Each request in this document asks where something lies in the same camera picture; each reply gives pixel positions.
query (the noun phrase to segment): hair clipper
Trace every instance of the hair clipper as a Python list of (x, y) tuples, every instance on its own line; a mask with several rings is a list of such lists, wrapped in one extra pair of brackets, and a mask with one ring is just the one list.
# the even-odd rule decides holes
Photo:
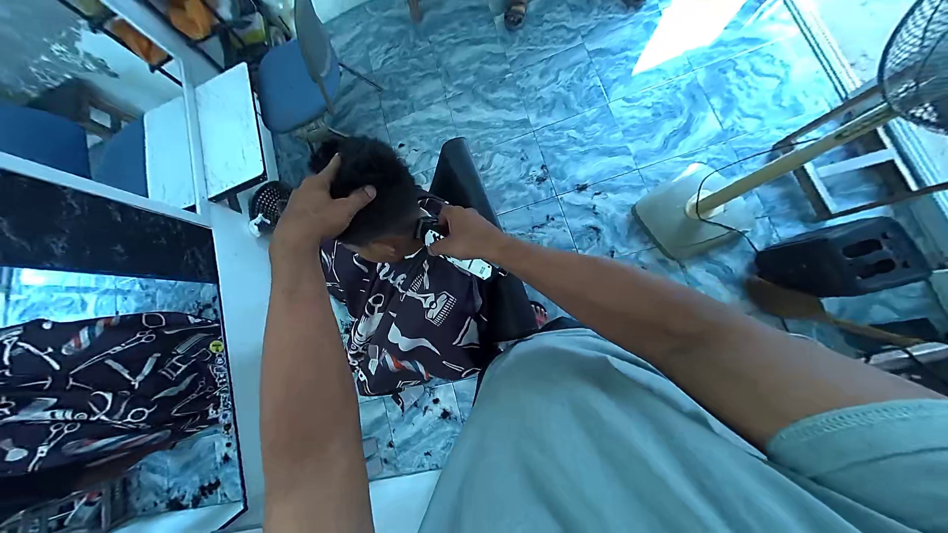
[[(415, 238), (421, 239), (426, 247), (431, 246), (435, 241), (444, 239), (447, 236), (447, 226), (440, 224), (436, 216), (423, 216), (418, 220), (417, 226), (415, 226)], [(457, 268), (482, 280), (489, 280), (495, 274), (502, 274), (499, 268), (495, 268), (483, 259), (455, 259), (446, 255), (440, 257), (444, 257)]]

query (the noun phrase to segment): black hair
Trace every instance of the black hair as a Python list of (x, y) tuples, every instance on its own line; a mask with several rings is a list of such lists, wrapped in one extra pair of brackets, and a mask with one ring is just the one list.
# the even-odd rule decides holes
[(374, 138), (332, 138), (312, 154), (309, 167), (318, 173), (334, 154), (341, 159), (329, 187), (333, 198), (344, 198), (360, 187), (375, 187), (375, 199), (355, 214), (336, 237), (340, 243), (362, 246), (379, 237), (410, 233), (418, 221), (418, 189), (408, 167), (388, 144)]

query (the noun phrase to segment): black stool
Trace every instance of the black stool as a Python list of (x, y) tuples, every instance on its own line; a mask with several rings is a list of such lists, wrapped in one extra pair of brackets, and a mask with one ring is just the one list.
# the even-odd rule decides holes
[(760, 278), (820, 298), (868, 294), (931, 273), (905, 229), (885, 216), (798, 235), (762, 250), (755, 263)]

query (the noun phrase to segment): power cord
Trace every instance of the power cord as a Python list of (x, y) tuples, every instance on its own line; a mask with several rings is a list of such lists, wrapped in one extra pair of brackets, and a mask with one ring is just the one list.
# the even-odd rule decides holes
[[(749, 155), (749, 156), (747, 156), (747, 157), (743, 157), (743, 158), (738, 159), (737, 161), (735, 161), (735, 162), (733, 162), (733, 163), (724, 165), (723, 167), (720, 167), (720, 168), (718, 168), (718, 169), (712, 171), (711, 174), (706, 175), (706, 176), (702, 179), (701, 183), (698, 184), (698, 194), (697, 194), (697, 198), (696, 198), (696, 202), (695, 202), (695, 203), (696, 203), (697, 205), (700, 205), (700, 204), (701, 204), (701, 201), (702, 201), (702, 189), (704, 188), (704, 182), (707, 181), (712, 175), (714, 175), (714, 174), (716, 174), (716, 173), (718, 173), (718, 172), (720, 172), (720, 171), (722, 171), (722, 170), (724, 170), (724, 169), (733, 167), (734, 165), (739, 165), (740, 163), (743, 163), (744, 161), (747, 161), (747, 160), (749, 160), (749, 159), (753, 159), (754, 157), (766, 156), (767, 154), (771, 153), (771, 152), (774, 151), (774, 150), (783, 150), (784, 148), (790, 148), (790, 147), (792, 147), (792, 146), (798, 146), (798, 145), (800, 145), (800, 144), (806, 144), (806, 143), (808, 143), (808, 142), (815, 142), (815, 141), (817, 141), (817, 140), (819, 140), (819, 138), (811, 138), (811, 139), (806, 139), (806, 140), (799, 140), (799, 141), (796, 141), (796, 142), (788, 142), (788, 143), (785, 143), (785, 144), (781, 144), (781, 145), (778, 145), (778, 146), (774, 146), (774, 147), (770, 148), (769, 150), (765, 150), (765, 151), (763, 151), (763, 152), (757, 152), (756, 154), (751, 154), (751, 155)], [(717, 226), (717, 227), (719, 227), (719, 228), (724, 228), (725, 230), (728, 230), (728, 231), (732, 231), (732, 232), (735, 232), (735, 233), (739, 233), (740, 236), (744, 237), (744, 239), (747, 241), (747, 244), (751, 245), (751, 248), (754, 250), (754, 253), (760, 252), (760, 250), (757, 249), (757, 246), (755, 246), (754, 241), (747, 235), (747, 233), (745, 233), (745, 232), (743, 232), (743, 231), (741, 231), (741, 230), (738, 230), (737, 228), (732, 228), (731, 226), (728, 226), (728, 225), (726, 225), (726, 224), (722, 224), (721, 222), (716, 222), (716, 221), (714, 221), (714, 220), (708, 220), (707, 218), (704, 218), (704, 217), (702, 216), (702, 213), (701, 213), (701, 211), (699, 211), (699, 210), (695, 210), (695, 214), (698, 216), (698, 220), (701, 220), (702, 222), (704, 222), (704, 223), (706, 223), (706, 224), (711, 224), (711, 225)]]
[(912, 359), (912, 361), (915, 362), (915, 364), (919, 365), (919, 367), (921, 367), (922, 370), (927, 372), (929, 376), (933, 377), (935, 381), (937, 381), (938, 383), (941, 383), (941, 386), (944, 387), (946, 391), (948, 391), (948, 380), (945, 380), (945, 378), (939, 376), (937, 372), (928, 368), (928, 365), (926, 363), (921, 362), (919, 358), (915, 357), (915, 354), (913, 354), (912, 351), (909, 350), (908, 348), (902, 348), (902, 351), (905, 352), (908, 358)]
[[(781, 145), (779, 145), (779, 146), (774, 146), (774, 147), (771, 148), (770, 150), (765, 150), (765, 151), (763, 151), (763, 152), (757, 152), (756, 154), (751, 154), (751, 155), (749, 155), (749, 156), (747, 156), (747, 157), (743, 157), (743, 158), (738, 159), (737, 161), (735, 161), (735, 162), (733, 162), (733, 163), (724, 165), (723, 167), (720, 167), (720, 168), (718, 168), (718, 169), (712, 171), (711, 174), (705, 176), (705, 177), (702, 179), (701, 183), (698, 184), (698, 193), (696, 194), (695, 203), (696, 203), (697, 205), (700, 205), (700, 204), (701, 204), (701, 201), (702, 201), (702, 189), (704, 188), (704, 182), (707, 181), (712, 175), (714, 175), (714, 174), (716, 174), (716, 173), (718, 173), (718, 172), (720, 172), (720, 171), (722, 171), (722, 170), (724, 170), (724, 169), (733, 167), (734, 165), (738, 165), (738, 164), (740, 164), (740, 163), (742, 163), (742, 162), (744, 162), (744, 161), (747, 161), (747, 160), (749, 160), (749, 159), (753, 159), (754, 157), (766, 156), (767, 154), (771, 153), (771, 152), (774, 151), (774, 150), (782, 150), (782, 149), (784, 149), (784, 148), (790, 148), (790, 147), (792, 147), (792, 146), (798, 146), (798, 145), (800, 145), (800, 144), (806, 144), (806, 143), (808, 143), (808, 142), (814, 142), (814, 141), (816, 141), (816, 140), (818, 140), (818, 139), (817, 139), (817, 138), (811, 138), (811, 139), (806, 139), (806, 140), (799, 140), (799, 141), (796, 141), (796, 142), (789, 142), (789, 143), (786, 143), (786, 144), (781, 144)], [(754, 250), (754, 253), (759, 253), (759, 252), (760, 252), (760, 250), (757, 249), (757, 246), (754, 244), (754, 241), (751, 239), (750, 236), (747, 235), (747, 233), (745, 233), (745, 232), (743, 232), (743, 231), (741, 231), (741, 230), (738, 230), (737, 228), (733, 228), (733, 227), (731, 227), (731, 226), (728, 226), (728, 225), (726, 225), (726, 224), (722, 224), (721, 222), (717, 222), (717, 221), (714, 221), (714, 220), (708, 220), (708, 219), (706, 219), (706, 218), (704, 218), (704, 217), (702, 216), (702, 213), (701, 213), (700, 210), (695, 209), (695, 214), (698, 216), (698, 220), (701, 220), (702, 222), (704, 222), (704, 223), (706, 223), (706, 224), (712, 224), (712, 225), (714, 225), (714, 226), (718, 226), (719, 228), (724, 228), (725, 230), (732, 231), (732, 232), (735, 232), (735, 233), (739, 233), (740, 236), (742, 236), (742, 237), (747, 241), (747, 244), (750, 245), (751, 248)], [(948, 379), (945, 379), (944, 377), (939, 376), (939, 374), (938, 374), (937, 372), (935, 372), (935, 371), (932, 370), (931, 368), (928, 368), (928, 365), (927, 365), (926, 363), (921, 362), (921, 360), (920, 360), (919, 358), (915, 357), (915, 354), (913, 354), (908, 348), (902, 347), (901, 350), (902, 350), (903, 352), (905, 352), (905, 354), (906, 354), (910, 359), (912, 359), (912, 361), (915, 362), (915, 364), (917, 364), (922, 370), (924, 370), (926, 373), (928, 373), (931, 377), (933, 377), (933, 378), (935, 379), (935, 381), (937, 381), (938, 383), (940, 383), (942, 386), (945, 387), (946, 390), (948, 390)], [(871, 357), (871, 356), (866, 356), (865, 358), (863, 358), (863, 362), (864, 362), (864, 363), (869, 363), (869, 358), (870, 358), (870, 357)]]

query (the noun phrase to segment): barber's hand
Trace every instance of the barber's hand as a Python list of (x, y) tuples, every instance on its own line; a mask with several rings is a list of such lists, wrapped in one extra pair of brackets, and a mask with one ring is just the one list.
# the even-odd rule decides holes
[(428, 247), (435, 255), (497, 261), (502, 245), (512, 238), (470, 208), (444, 206), (439, 222), (447, 225), (449, 235)]
[(375, 198), (369, 185), (345, 198), (333, 199), (329, 185), (336, 179), (339, 156), (333, 156), (326, 168), (303, 180), (290, 195), (290, 201), (273, 231), (270, 248), (318, 246), (346, 229), (356, 213)]

